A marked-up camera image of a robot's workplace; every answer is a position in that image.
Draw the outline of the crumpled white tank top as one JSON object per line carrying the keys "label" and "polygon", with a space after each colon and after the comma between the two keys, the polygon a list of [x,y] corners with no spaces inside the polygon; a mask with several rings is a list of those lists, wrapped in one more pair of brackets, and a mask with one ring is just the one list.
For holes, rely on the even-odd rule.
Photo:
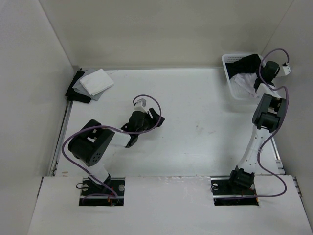
{"label": "crumpled white tank top", "polygon": [[256,73],[238,73],[232,76],[230,80],[234,81],[237,85],[248,92],[250,97],[256,98],[257,93],[254,88],[256,79]]}

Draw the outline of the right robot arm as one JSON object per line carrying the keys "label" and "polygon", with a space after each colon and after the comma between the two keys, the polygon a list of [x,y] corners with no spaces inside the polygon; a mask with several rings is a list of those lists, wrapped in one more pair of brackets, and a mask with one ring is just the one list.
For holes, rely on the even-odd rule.
{"label": "right robot arm", "polygon": [[278,132],[285,119],[289,98],[288,90],[285,90],[286,97],[278,94],[278,88],[273,84],[273,79],[278,75],[280,66],[274,61],[268,61],[264,65],[259,64],[256,70],[256,80],[253,88],[262,97],[252,117],[252,135],[243,157],[231,171],[227,188],[231,193],[239,193],[249,189],[254,184],[256,166],[258,165],[265,172],[274,175],[260,163],[261,152],[267,142]]}

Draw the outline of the folded white tank top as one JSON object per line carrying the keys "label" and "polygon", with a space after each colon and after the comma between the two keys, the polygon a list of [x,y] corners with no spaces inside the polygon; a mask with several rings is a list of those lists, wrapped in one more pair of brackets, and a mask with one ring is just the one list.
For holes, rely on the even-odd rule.
{"label": "folded white tank top", "polygon": [[97,95],[98,93],[112,87],[114,81],[107,75],[103,69],[99,69],[84,76],[80,80],[80,84],[88,92],[89,95]]}

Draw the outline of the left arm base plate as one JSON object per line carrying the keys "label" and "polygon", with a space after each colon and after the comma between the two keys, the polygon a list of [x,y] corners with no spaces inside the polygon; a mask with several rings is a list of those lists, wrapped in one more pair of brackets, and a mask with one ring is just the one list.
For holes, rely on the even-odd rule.
{"label": "left arm base plate", "polygon": [[124,206],[125,178],[111,178],[107,185],[116,195],[106,187],[95,183],[90,178],[84,178],[76,185],[80,190],[79,206],[86,207],[115,207]]}

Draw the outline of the metal table rail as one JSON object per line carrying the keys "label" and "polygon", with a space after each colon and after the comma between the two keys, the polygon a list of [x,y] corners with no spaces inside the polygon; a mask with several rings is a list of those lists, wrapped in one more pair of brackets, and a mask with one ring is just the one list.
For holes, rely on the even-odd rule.
{"label": "metal table rail", "polygon": [[285,173],[285,170],[284,170],[284,167],[283,167],[283,164],[282,164],[282,161],[281,161],[281,158],[280,158],[280,155],[279,155],[279,152],[278,152],[275,140],[272,138],[270,140],[270,142],[271,142],[273,154],[274,154],[274,157],[275,157],[275,161],[276,161],[276,164],[277,164],[278,172],[279,172],[280,175],[285,175],[286,173]]}
{"label": "metal table rail", "polygon": [[61,147],[65,138],[65,133],[66,133],[72,105],[73,105],[73,101],[66,100],[66,107],[65,107],[63,118],[62,118],[57,142],[55,144],[55,149],[53,151],[53,154],[51,156],[51,161],[49,163],[49,168],[47,172],[48,176],[55,176],[55,172],[58,166],[58,162],[59,162],[59,158],[61,154]]}

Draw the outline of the white plastic mesh basket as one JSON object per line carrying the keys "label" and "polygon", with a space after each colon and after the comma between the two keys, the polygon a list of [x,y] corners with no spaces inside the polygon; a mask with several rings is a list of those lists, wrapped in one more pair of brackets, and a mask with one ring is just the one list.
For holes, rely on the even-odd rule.
{"label": "white plastic mesh basket", "polygon": [[275,90],[275,85],[271,86],[271,85],[268,85],[266,83],[261,82],[261,67],[264,67],[267,61],[266,62],[262,61],[263,58],[260,55],[259,55],[259,57],[261,59],[261,63],[259,65],[259,68],[255,72],[257,74],[257,79],[256,79],[255,84],[254,84],[254,88],[255,88],[255,91],[257,93],[256,98],[250,97],[248,92],[246,92],[243,88],[241,88],[239,85],[237,85],[234,81],[230,80],[225,64],[236,62],[236,61],[242,59],[243,57],[246,57],[249,55],[252,55],[252,54],[225,54],[222,56],[222,63],[223,63],[224,71],[225,71],[226,78],[227,78],[227,83],[228,83],[229,90],[230,90],[232,97],[235,100],[239,100],[239,101],[259,102],[259,100],[263,96],[263,94],[268,93],[268,94],[278,98],[279,94]]}

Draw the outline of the left metal table rail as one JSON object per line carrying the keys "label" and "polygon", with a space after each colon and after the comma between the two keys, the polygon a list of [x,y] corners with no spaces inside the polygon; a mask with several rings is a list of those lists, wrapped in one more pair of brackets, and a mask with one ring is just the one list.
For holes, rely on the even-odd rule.
{"label": "left metal table rail", "polygon": [[57,142],[55,144],[55,149],[53,151],[53,154],[51,156],[51,161],[49,163],[49,168],[47,172],[48,176],[55,176],[55,172],[58,166],[58,162],[59,162],[59,158],[61,154],[61,147],[65,138],[65,133],[66,133],[72,105],[73,105],[73,101],[66,100],[66,107],[65,107],[63,118],[62,118]]}

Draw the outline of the black tank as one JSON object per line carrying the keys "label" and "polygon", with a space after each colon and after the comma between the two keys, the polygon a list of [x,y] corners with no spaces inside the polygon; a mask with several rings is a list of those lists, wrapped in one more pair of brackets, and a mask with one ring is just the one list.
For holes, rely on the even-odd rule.
{"label": "black tank", "polygon": [[76,72],[65,94],[67,101],[78,101],[78,102],[86,103],[86,104],[89,104],[91,102],[90,97],[76,92],[73,88],[75,83],[79,80],[79,78],[81,78],[84,75],[84,73],[85,72],[82,71],[81,69]]}
{"label": "black tank", "polygon": [[229,78],[232,78],[233,76],[240,73],[255,73],[259,68],[260,63],[261,59],[259,55],[252,54],[243,57],[236,62],[226,63],[225,65]]}

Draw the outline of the folded grey tank top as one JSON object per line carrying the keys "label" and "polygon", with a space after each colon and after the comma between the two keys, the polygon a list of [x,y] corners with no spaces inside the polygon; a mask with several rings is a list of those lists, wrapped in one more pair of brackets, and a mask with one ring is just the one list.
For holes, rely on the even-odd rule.
{"label": "folded grey tank top", "polygon": [[103,94],[103,91],[96,94],[96,95],[90,95],[87,90],[82,86],[82,84],[80,83],[80,80],[82,78],[84,78],[85,76],[95,72],[96,69],[89,69],[87,71],[85,71],[85,73],[75,82],[75,84],[73,85],[73,89],[75,92],[79,93],[79,94],[82,94],[82,95],[85,95],[89,98],[91,98],[91,100],[95,100],[95,101],[98,101],[99,98],[101,97],[101,95]]}

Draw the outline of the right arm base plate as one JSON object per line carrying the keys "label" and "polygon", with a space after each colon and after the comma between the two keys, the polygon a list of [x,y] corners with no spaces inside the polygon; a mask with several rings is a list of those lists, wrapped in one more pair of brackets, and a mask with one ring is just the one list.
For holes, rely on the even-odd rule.
{"label": "right arm base plate", "polygon": [[255,185],[249,188],[231,186],[228,177],[211,178],[211,188],[215,206],[259,206],[257,198],[249,198],[256,195]]}

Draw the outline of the right metal table rail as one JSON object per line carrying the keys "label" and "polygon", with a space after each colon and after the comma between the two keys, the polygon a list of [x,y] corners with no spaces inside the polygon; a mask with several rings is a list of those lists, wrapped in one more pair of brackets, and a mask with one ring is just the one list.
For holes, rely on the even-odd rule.
{"label": "right metal table rail", "polygon": [[275,140],[272,138],[270,140],[270,142],[271,142],[273,154],[274,154],[274,157],[275,157],[275,161],[276,161],[276,164],[277,164],[278,172],[279,172],[280,175],[285,175],[286,173],[285,173],[285,170],[284,170],[284,167],[283,167],[283,164],[282,164],[282,161],[281,161],[281,158],[280,158],[280,155],[279,155],[279,152],[278,152]]}

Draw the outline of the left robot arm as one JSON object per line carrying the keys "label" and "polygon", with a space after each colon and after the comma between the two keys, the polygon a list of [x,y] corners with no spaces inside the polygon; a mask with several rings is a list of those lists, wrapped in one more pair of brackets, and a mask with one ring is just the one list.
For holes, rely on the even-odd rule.
{"label": "left robot arm", "polygon": [[91,129],[73,137],[68,144],[68,150],[87,167],[94,191],[99,195],[105,195],[110,189],[111,176],[102,165],[101,158],[108,146],[130,148],[138,141],[140,133],[160,127],[164,121],[165,118],[154,108],[148,111],[135,110],[128,122],[121,127],[120,133],[108,128],[100,128],[101,123],[91,119],[83,127]]}

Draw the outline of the folded black tank top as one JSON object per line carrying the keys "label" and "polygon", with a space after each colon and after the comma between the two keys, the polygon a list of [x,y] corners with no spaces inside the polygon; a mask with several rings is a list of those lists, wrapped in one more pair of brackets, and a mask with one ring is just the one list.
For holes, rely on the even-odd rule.
{"label": "folded black tank top", "polygon": [[86,104],[89,104],[91,102],[90,97],[76,92],[73,88],[75,83],[79,80],[79,78],[81,78],[84,75],[84,73],[85,72],[82,71],[81,69],[76,72],[65,94],[67,101],[78,101],[78,102],[86,103]]}

